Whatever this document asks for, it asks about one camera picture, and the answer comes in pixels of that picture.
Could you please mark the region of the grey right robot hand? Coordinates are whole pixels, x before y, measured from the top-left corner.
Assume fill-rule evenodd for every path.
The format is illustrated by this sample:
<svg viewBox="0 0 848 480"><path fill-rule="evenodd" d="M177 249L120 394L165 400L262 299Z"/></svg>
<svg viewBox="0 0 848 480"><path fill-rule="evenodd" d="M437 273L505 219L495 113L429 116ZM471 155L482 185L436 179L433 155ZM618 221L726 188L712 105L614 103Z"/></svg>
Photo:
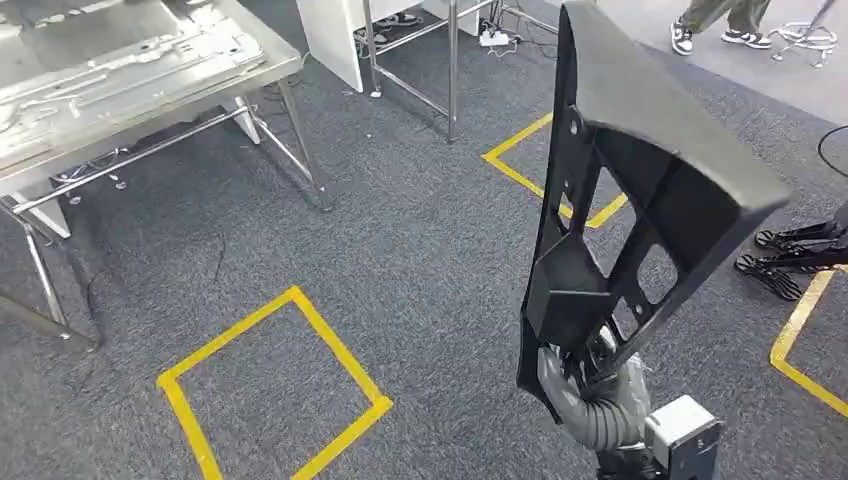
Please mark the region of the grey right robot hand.
<svg viewBox="0 0 848 480"><path fill-rule="evenodd" d="M548 346L537 349L536 374L554 413L577 443L603 452L643 442L651 398L638 353L618 369L611 383L586 395L566 379L557 353Z"/></svg>

